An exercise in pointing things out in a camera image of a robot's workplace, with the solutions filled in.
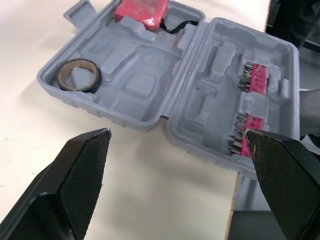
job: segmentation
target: table surface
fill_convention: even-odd
[[[86,240],[222,240],[237,173],[171,145],[166,121],[141,133],[49,96],[39,69],[77,32],[63,13],[77,0],[0,1],[0,221],[65,142],[110,128],[103,186]],[[100,11],[109,0],[92,0]],[[180,0],[263,31],[269,0]]]

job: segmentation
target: gray plastic case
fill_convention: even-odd
[[[252,160],[230,154],[237,115],[263,118],[265,130],[299,139],[298,50],[291,43],[223,18],[207,23],[201,11],[174,1],[167,27],[186,20],[198,26],[187,24],[174,35],[151,32],[129,17],[115,22],[120,2],[97,13],[81,0],[65,13],[79,32],[38,73],[48,94],[142,132],[167,117],[173,144],[253,179]],[[95,94],[63,91],[57,84],[61,64],[78,58],[100,68]],[[267,96],[238,88],[247,63],[268,67]],[[75,69],[70,82],[85,84],[86,74]]]

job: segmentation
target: red object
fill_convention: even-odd
[[[246,132],[246,129],[257,129],[257,130],[263,130],[264,126],[265,126],[265,120],[263,118],[259,118],[259,117],[255,117],[255,116],[251,116],[248,115],[247,116],[247,120],[246,120],[246,124],[245,124],[245,128],[243,130],[243,132]],[[241,149],[241,155],[248,157],[248,158],[252,158],[251,156],[251,152],[250,152],[250,148],[248,145],[248,141],[247,139],[244,137],[242,140],[242,149]]]
[[[251,83],[250,83],[250,92],[256,92],[259,94],[266,95],[267,84],[268,84],[268,68],[260,64],[254,64]],[[265,126],[264,119],[248,115],[243,132],[245,133],[246,129],[263,130],[264,126]],[[252,158],[251,152],[248,146],[248,142],[245,137],[243,138],[243,141],[242,141],[241,155],[246,156],[248,158]]]
[[[155,31],[167,14],[168,4],[169,0],[122,0],[114,17],[117,22],[123,17],[135,19],[147,30]]]
[[[253,65],[253,73],[251,77],[250,92],[256,92],[266,95],[267,92],[268,68],[266,66]]]

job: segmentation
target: black wire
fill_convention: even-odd
[[[162,18],[162,20],[160,22],[160,28],[162,28],[163,30],[165,30],[169,34],[177,34],[178,32],[180,32],[181,29],[184,29],[187,24],[191,24],[191,25],[197,26],[198,22],[197,21],[189,21],[189,20],[188,21],[183,21],[176,28],[174,28],[172,30],[169,30],[165,25],[165,20]]]

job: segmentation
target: roll of tape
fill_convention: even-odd
[[[94,74],[89,84],[84,87],[73,87],[67,84],[67,79],[74,68],[86,69]],[[57,83],[62,90],[71,92],[95,93],[101,85],[101,72],[97,64],[88,59],[78,58],[66,61],[56,73]]]

